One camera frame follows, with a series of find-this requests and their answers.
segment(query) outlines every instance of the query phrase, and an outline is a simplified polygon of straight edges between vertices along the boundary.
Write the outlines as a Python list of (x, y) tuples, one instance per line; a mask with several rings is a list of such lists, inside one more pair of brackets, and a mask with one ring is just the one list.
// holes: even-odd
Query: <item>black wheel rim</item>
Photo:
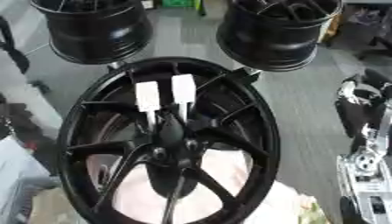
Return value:
[[(242, 149), (251, 155), (253, 164), (248, 181), (237, 196), (231, 195), (224, 186), (219, 185), (194, 164), (181, 166), (180, 177), (182, 178), (178, 179), (175, 189), (168, 197), (162, 223), (172, 223), (172, 209), (178, 197), (176, 189), (182, 186), (184, 178), (197, 179), (198, 183), (215, 193), (223, 204), (223, 208), (217, 213), (191, 222), (192, 224), (239, 223), (256, 209), (271, 188), (277, 174), (280, 140), (275, 118), (265, 100), (252, 87), (245, 87), (238, 81), (231, 80), (229, 78), (230, 71), (221, 66), (188, 58), (147, 59), (127, 64), (98, 80), (76, 102), (61, 128), (58, 140), (60, 147), (59, 175), (71, 203), (91, 223), (143, 224), (143, 222), (132, 220), (117, 212), (111, 206), (113, 192), (131, 167), (140, 163), (162, 164), (154, 164), (156, 160), (151, 159), (154, 143), (141, 144), (132, 149), (130, 141), (113, 142), (111, 140), (110, 137), (113, 133), (123, 128), (121, 126), (125, 123), (124, 120), (131, 123), (137, 119), (143, 119), (141, 118), (143, 114), (137, 112), (135, 105), (111, 99), (114, 95), (115, 98), (119, 97), (121, 95), (119, 93), (130, 93), (136, 79), (148, 80), (155, 79), (154, 75), (156, 74), (162, 77), (178, 73), (191, 73), (196, 80), (198, 100), (193, 112), (195, 117), (198, 114), (212, 113), (209, 116), (212, 117), (213, 123), (218, 123), (213, 126), (211, 126), (211, 122), (208, 125), (200, 125), (203, 122), (194, 118), (195, 125), (193, 125), (194, 127), (191, 125), (190, 128), (192, 137), (198, 142), (225, 143)], [(234, 103), (236, 108), (231, 108), (228, 111), (228, 108), (211, 106), (214, 104), (214, 100), (211, 100), (210, 96), (214, 95), (214, 91), (220, 91), (220, 89), (232, 92), (233, 97), (225, 96), (225, 98), (231, 101), (227, 105), (236, 102)], [(132, 102), (132, 97), (128, 95), (124, 100)], [(214, 110), (220, 110), (220, 113), (214, 113)], [(92, 121), (96, 119), (97, 113), (102, 111), (104, 115), (99, 119), (110, 120), (115, 116), (122, 119), (119, 118), (120, 122), (108, 129), (110, 131), (105, 133), (106, 136), (101, 137), (97, 143), (92, 140), (96, 139)], [(251, 119), (246, 122), (246, 118), (250, 117), (255, 120)], [(117, 169), (114, 176), (119, 177), (120, 180), (109, 181), (103, 192), (98, 192), (88, 177), (86, 160), (89, 155), (94, 154), (122, 155), (122, 162), (118, 167), (127, 168), (127, 171)]]

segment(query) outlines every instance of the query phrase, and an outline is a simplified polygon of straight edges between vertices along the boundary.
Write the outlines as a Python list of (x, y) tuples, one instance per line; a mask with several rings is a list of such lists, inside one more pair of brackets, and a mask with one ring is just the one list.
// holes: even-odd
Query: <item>gray carpet floor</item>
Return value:
[[(153, 10), (149, 17), (155, 29), (154, 38), (129, 61), (188, 56), (227, 68), (239, 66), (216, 44), (215, 33), (220, 19), (201, 19), (192, 10)], [(44, 44), (45, 29), (45, 24), (41, 24), (33, 39)], [(320, 47), (316, 59), (304, 69), (264, 73), (255, 83), (255, 88), (272, 107), (281, 133), (282, 161), (277, 179), (300, 193), (315, 196), (333, 223), (340, 223), (335, 160), (339, 154), (348, 152), (350, 144), (333, 101), (341, 81), (364, 67), (352, 56), (358, 49), (341, 44), (345, 39), (344, 34), (332, 49)], [(65, 62), (48, 46), (30, 52), (29, 59), (31, 69), (27, 76), (31, 80), (42, 80), (52, 89), (46, 97), (63, 116), (79, 95), (106, 71), (105, 66)], [(392, 71), (387, 66), (389, 62), (373, 59), (369, 63), (389, 72)]]

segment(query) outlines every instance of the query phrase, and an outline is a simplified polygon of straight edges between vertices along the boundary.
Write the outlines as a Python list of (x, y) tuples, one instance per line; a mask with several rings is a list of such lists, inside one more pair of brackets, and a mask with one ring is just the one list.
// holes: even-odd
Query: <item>black alloy wheel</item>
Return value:
[[(157, 58), (126, 64), (99, 79), (75, 103), (59, 133), (59, 175), (75, 209), (93, 224), (144, 224), (112, 207), (116, 188), (136, 165), (143, 164), (152, 169), (151, 173), (154, 169), (172, 173), (165, 176), (171, 189), (163, 190), (167, 205), (161, 223), (172, 223), (176, 202), (186, 194), (186, 183), (192, 190), (192, 182), (206, 186), (223, 205), (218, 212), (192, 224), (236, 224), (248, 217), (275, 180), (280, 138), (267, 102), (253, 87), (234, 80), (231, 73), (199, 59)], [(197, 101), (185, 124), (175, 113), (172, 96), (161, 96), (159, 120), (176, 123), (181, 129), (162, 141), (164, 137), (158, 130), (164, 125), (158, 125), (153, 132), (145, 128), (145, 114), (139, 113), (135, 104), (134, 84), (158, 80), (162, 93), (167, 78), (176, 74), (193, 74)], [(117, 140), (119, 133), (130, 126), (134, 134)], [(157, 157), (160, 148), (170, 150)], [(210, 150), (241, 150), (251, 157), (248, 179), (238, 195), (232, 195), (200, 168), (203, 154)], [(120, 158), (114, 174), (103, 181), (101, 189), (93, 183), (88, 168), (88, 158), (95, 155)], [(154, 175), (149, 177), (154, 186)]]

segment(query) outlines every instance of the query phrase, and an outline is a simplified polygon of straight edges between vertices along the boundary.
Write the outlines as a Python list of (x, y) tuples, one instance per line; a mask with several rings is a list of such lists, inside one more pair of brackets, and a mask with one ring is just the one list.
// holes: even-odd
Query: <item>metal machine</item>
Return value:
[(343, 221), (392, 223), (392, 178), (384, 159), (390, 152), (392, 85), (366, 70), (343, 82), (336, 109), (353, 139), (351, 152), (337, 158)]

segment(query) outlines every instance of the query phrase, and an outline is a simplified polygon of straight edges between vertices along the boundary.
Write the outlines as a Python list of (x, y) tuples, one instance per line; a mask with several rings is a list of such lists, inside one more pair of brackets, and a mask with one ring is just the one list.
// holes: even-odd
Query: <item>white clamp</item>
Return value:
[(155, 111), (161, 109), (158, 83), (156, 81), (137, 83), (136, 103), (139, 111), (146, 113), (149, 129), (153, 131), (157, 124)]
[(191, 74), (175, 75), (171, 78), (174, 102), (179, 105), (179, 115), (184, 123), (188, 117), (188, 103), (196, 101), (196, 83)]

